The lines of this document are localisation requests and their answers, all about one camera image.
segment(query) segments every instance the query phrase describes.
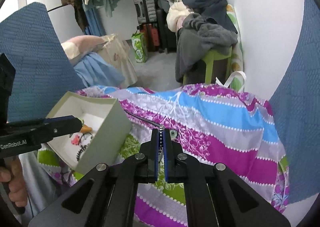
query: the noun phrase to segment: blue cloth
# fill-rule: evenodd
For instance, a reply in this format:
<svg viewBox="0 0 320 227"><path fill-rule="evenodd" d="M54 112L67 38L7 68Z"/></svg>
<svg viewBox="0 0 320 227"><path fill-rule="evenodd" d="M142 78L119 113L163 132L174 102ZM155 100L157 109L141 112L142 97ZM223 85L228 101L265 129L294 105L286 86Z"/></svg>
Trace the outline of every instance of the blue cloth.
<svg viewBox="0 0 320 227"><path fill-rule="evenodd" d="M301 33L289 67L270 99L284 144L290 203L320 191L320 11L305 0Z"/></svg>
<svg viewBox="0 0 320 227"><path fill-rule="evenodd" d="M95 35L95 36L104 36L106 31L103 28L103 25L99 19L98 11L96 8L91 8L88 11L84 12L89 26L85 29L85 35Z"/></svg>
<svg viewBox="0 0 320 227"><path fill-rule="evenodd" d="M44 4L29 4L3 20L0 35L0 52L16 69L8 121L43 118L67 91L84 87Z"/></svg>
<svg viewBox="0 0 320 227"><path fill-rule="evenodd" d="M84 56L74 67L86 87L94 85L119 86L124 77L115 67L108 64L95 52Z"/></svg>

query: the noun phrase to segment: white bag handle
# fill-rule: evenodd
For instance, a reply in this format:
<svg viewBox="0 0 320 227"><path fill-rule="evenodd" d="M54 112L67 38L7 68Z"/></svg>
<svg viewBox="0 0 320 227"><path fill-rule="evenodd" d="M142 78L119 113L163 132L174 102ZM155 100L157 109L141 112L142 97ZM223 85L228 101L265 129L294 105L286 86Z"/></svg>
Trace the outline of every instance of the white bag handle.
<svg viewBox="0 0 320 227"><path fill-rule="evenodd" d="M246 81L246 79L247 79L247 76L246 76L245 73L242 72L242 71L238 71L238 72L233 72L233 73L231 73L225 84L222 84L222 83L218 80L218 78L216 77L216 84L218 84L219 86L228 88L228 87L230 86L233 78L236 77L236 76L242 76L242 77L243 77L244 83L243 83L242 87L241 87L240 90L239 90L239 92L242 92L243 89L244 89L245 81Z"/></svg>

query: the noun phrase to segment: green shopping bag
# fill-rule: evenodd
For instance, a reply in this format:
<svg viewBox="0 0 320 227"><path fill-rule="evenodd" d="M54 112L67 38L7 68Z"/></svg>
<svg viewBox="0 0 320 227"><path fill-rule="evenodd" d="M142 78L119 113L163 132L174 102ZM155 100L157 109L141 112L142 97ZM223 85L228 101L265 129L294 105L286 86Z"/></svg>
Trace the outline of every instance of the green shopping bag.
<svg viewBox="0 0 320 227"><path fill-rule="evenodd" d="M147 45L144 33L136 32L131 37L132 46L135 50L135 58L137 63L145 63L148 59Z"/></svg>

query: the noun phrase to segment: gray fleece blanket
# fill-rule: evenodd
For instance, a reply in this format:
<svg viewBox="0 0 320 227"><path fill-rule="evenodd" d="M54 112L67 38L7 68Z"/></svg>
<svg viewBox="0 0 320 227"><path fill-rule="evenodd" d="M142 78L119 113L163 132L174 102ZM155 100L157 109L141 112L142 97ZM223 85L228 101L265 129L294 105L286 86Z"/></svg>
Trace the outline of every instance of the gray fleece blanket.
<svg viewBox="0 0 320 227"><path fill-rule="evenodd" d="M185 18L178 33L176 81L181 81L183 75L209 50L215 49L227 55L230 46L238 41L235 32L226 30L218 24L207 23L197 13L192 13Z"/></svg>

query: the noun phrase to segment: beige bag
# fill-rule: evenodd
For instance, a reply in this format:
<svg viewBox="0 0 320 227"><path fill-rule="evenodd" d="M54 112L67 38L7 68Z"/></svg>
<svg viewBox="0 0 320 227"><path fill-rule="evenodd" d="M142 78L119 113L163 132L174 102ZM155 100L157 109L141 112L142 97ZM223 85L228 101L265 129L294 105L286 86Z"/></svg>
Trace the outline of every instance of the beige bag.
<svg viewBox="0 0 320 227"><path fill-rule="evenodd" d="M119 70L125 78L120 85L121 88L127 88L137 82L138 78L133 64L129 59L132 50L126 41L122 41L117 34L102 36L107 43L97 53L106 63L111 64Z"/></svg>

